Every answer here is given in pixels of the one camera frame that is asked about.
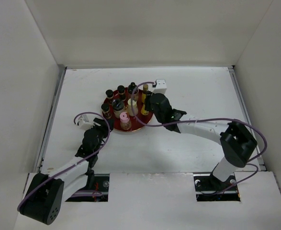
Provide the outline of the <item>black-knob spice jar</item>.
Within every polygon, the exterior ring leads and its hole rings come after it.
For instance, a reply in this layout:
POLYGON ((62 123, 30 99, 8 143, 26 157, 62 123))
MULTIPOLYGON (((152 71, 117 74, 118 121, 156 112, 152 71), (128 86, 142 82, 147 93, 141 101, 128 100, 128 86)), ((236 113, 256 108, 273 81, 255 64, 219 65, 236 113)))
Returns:
POLYGON ((120 98, 113 99, 113 101, 112 101, 112 109, 113 109, 114 116, 116 118, 120 118, 120 114, 122 112, 124 112, 124 109, 125 109, 124 102, 120 98))
POLYGON ((128 99, 132 98, 134 101, 138 101, 138 88, 134 82, 131 82, 127 87, 128 99))

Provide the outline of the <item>red round tray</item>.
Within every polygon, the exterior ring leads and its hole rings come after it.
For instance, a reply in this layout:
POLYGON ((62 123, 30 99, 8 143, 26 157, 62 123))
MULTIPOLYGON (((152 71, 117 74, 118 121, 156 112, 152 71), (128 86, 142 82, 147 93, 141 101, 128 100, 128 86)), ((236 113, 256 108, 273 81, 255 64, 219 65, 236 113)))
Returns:
MULTIPOLYGON (((140 130, 144 127, 143 124, 139 123, 136 118, 134 116, 132 116, 130 118, 131 120, 131 128, 129 130, 124 130, 121 128, 121 125, 120 125, 120 118, 119 117, 116 117, 115 116, 115 113, 114 113, 114 110, 113 110, 113 107, 112 107, 112 102, 113 100, 116 100, 116 99, 122 99, 122 95, 118 92, 118 90, 111 90, 113 92, 113 97, 109 99, 108 96, 106 96, 104 102, 102 104, 108 104, 109 105, 109 110, 107 113, 105 113, 104 111, 102 111, 102 115, 106 118, 106 119, 113 119, 114 120, 114 125, 113 125, 113 128, 114 130, 117 130, 117 131, 121 131, 121 132, 135 132, 137 130, 140 130)), ((147 115, 143 115, 141 113, 141 109, 143 107, 143 102, 142 102, 142 94, 143 94, 143 91, 141 89, 138 90, 138 100, 137 100, 137 108, 138 108, 138 114, 137 114, 137 117, 145 124, 148 124, 152 117, 153 117, 153 113, 152 112, 149 112, 147 115)))

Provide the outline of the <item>yellow-cap spice jar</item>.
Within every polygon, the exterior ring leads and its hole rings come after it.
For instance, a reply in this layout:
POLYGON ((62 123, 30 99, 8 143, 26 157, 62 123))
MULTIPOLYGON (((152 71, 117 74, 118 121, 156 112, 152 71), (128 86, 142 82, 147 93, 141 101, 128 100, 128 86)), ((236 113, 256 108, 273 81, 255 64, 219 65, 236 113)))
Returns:
POLYGON ((138 106, 137 106, 137 101, 134 99, 130 98, 127 101, 127 112, 130 116, 135 116, 138 114, 138 106))

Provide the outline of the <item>pink-cap spice jar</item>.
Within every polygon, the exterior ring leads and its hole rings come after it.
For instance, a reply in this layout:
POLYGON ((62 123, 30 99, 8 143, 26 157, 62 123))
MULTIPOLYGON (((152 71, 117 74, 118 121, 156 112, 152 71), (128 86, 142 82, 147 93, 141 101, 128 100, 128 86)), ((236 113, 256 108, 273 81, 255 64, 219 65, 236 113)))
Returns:
POLYGON ((129 130, 132 127, 130 116, 127 112, 120 114, 120 126, 123 130, 129 130))

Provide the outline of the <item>metal table rail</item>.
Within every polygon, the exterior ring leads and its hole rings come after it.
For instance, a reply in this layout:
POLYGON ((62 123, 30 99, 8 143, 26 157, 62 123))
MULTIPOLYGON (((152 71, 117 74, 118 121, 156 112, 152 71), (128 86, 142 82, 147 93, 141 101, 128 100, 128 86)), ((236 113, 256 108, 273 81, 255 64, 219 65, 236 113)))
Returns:
POLYGON ((41 144, 39 145, 39 148, 38 148, 37 154, 36 154, 36 158, 35 158, 35 163, 34 163, 34 167, 33 167, 34 173, 40 172, 41 167, 44 162, 45 152, 46 152, 47 144, 49 141, 49 137, 50 137, 50 133, 51 133, 51 129, 52 129, 52 125, 53 125, 53 121, 54 121, 54 117, 55 117, 55 113, 56 113, 56 109, 57 109, 57 105, 58 105, 58 101, 59 101, 59 97, 60 97, 60 93, 61 93, 61 89, 63 86, 65 73, 67 70, 67 66, 65 66, 63 64, 59 64, 58 69, 59 69, 59 74, 57 77, 56 87, 55 87, 54 95, 52 98, 50 111, 49 111, 49 114, 47 117, 47 123, 46 123, 45 129, 44 129, 44 132, 43 132, 41 144))
MULTIPOLYGON (((244 118, 243 120, 246 123, 248 123, 249 125, 251 125, 251 121, 250 121, 250 118, 249 118, 249 115, 248 115, 248 111, 247 111, 247 108, 246 108, 246 105, 245 105, 245 102, 244 102, 244 99, 243 99, 243 96, 242 96, 242 93, 241 93, 241 90, 240 90, 240 87, 239 87, 239 84, 238 84, 238 81, 237 81, 237 78, 236 78, 234 67, 233 66, 228 67, 228 71, 229 71, 229 74, 230 74, 230 77, 231 77, 231 80, 232 80, 232 83, 233 83, 233 86, 234 86, 234 89, 235 89, 235 92, 236 92, 236 95, 237 95, 237 98, 238 98, 238 101, 239 101, 240 108, 241 108, 242 113, 243 113, 243 118, 244 118)), ((260 171, 266 171, 267 170, 262 156, 257 157, 251 163, 252 164, 257 163, 259 165, 260 171)))

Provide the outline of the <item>yellow sauce bottle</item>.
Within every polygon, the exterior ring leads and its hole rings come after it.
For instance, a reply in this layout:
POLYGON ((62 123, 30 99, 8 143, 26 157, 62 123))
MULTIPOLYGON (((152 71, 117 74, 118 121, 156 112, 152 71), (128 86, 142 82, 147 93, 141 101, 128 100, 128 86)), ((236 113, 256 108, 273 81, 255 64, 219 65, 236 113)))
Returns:
POLYGON ((145 103, 146 95, 147 95, 148 91, 149 91, 148 84, 144 84, 143 89, 142 89, 142 100, 141 100, 143 104, 145 103))
POLYGON ((143 104, 143 106, 142 106, 141 114, 142 115, 148 115, 149 114, 149 111, 146 110, 145 104, 143 104))

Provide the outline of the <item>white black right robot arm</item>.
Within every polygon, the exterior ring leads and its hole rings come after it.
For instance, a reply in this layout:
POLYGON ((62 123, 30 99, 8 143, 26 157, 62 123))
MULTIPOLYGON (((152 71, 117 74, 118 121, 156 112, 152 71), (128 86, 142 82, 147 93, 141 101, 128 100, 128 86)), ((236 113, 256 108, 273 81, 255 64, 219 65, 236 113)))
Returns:
POLYGON ((243 123, 233 120, 227 124, 217 121, 201 122, 185 111, 173 109, 161 93, 149 93, 145 99, 146 110, 153 112, 157 121, 173 132, 192 134, 211 140, 222 147, 224 157, 210 173, 209 184, 222 189, 238 168, 244 168, 257 146, 257 141, 243 123))

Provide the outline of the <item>right metal table rail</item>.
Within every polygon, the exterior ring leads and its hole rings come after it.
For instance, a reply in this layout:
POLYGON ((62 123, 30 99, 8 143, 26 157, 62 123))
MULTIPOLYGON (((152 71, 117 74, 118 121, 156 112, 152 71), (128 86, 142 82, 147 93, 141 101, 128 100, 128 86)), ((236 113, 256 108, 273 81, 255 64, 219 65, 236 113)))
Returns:
MULTIPOLYGON (((243 118, 244 118, 243 120, 246 123, 248 123, 249 125, 251 125, 251 121, 250 121, 250 118, 249 118, 249 115, 248 115, 248 111, 247 111, 247 108, 246 108, 246 105, 245 105, 245 102, 244 102, 244 99, 243 99, 243 96, 242 96, 242 93, 241 93, 241 90, 240 90, 240 87, 239 87, 239 84, 238 84, 238 81, 237 81, 237 78, 236 78, 234 67, 233 66, 228 67, 228 71, 229 71, 229 74, 230 74, 230 77, 231 77, 231 80, 232 80, 232 83, 233 83, 233 86, 234 86, 234 89, 235 89, 235 92, 236 92, 236 95, 237 95, 237 98, 238 98, 238 101, 239 101, 240 108, 241 108, 242 113, 243 113, 243 118)), ((267 170, 262 156, 257 157, 251 163, 252 164, 257 163, 259 165, 260 171, 266 171, 267 170)))

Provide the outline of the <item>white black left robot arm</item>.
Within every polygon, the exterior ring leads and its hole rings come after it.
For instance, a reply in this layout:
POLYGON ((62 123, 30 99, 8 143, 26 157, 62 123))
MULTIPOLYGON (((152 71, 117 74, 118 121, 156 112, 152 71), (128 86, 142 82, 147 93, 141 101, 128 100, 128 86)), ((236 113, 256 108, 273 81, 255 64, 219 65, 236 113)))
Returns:
POLYGON ((37 173, 17 210, 20 214, 45 225, 57 218, 63 202, 78 190, 94 187, 93 166, 98 153, 114 128, 114 120, 95 118, 84 132, 82 143, 75 156, 61 168, 49 173, 37 173))

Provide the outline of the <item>left metal table rail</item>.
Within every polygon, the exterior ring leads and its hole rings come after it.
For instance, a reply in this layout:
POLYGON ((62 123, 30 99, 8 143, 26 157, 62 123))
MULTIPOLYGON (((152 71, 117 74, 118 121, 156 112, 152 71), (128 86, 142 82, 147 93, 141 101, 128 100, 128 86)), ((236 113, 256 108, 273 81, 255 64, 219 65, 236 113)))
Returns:
POLYGON ((37 154, 36 154, 36 158, 35 158, 35 163, 34 163, 34 167, 33 167, 34 173, 40 172, 41 167, 44 162, 45 152, 46 152, 47 144, 49 141, 49 137, 50 137, 50 133, 51 133, 51 129, 52 129, 52 125, 53 125, 53 121, 54 121, 54 117, 55 117, 55 113, 56 113, 56 109, 57 109, 57 105, 58 105, 58 101, 59 101, 59 97, 60 97, 60 93, 61 93, 61 89, 63 86, 65 73, 67 70, 67 66, 65 66, 63 64, 59 64, 58 69, 59 69, 59 74, 57 77, 56 87, 55 87, 54 95, 52 98, 50 111, 49 111, 49 114, 47 117, 47 123, 46 123, 45 129, 44 129, 44 132, 43 132, 41 144, 39 145, 39 148, 38 148, 37 154))

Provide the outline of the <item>small black-cap spice bottle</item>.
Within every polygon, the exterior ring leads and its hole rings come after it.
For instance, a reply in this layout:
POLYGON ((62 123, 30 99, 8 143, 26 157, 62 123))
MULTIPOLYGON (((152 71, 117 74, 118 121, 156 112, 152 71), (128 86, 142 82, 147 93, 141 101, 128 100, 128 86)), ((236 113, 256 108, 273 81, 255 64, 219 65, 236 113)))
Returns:
POLYGON ((110 112, 110 107, 108 103, 103 103, 101 105, 102 114, 106 119, 111 119, 112 114, 110 112))
POLYGON ((119 86, 117 87, 117 91, 118 91, 119 98, 120 98, 122 101, 125 101, 125 100, 126 100, 125 87, 124 87, 123 85, 119 85, 119 86))
POLYGON ((108 89, 106 92, 105 92, 105 94, 106 94, 106 97, 107 97, 107 100, 108 100, 108 104, 112 104, 112 101, 113 101, 113 99, 114 99, 114 93, 113 93, 113 90, 111 90, 111 89, 108 89))

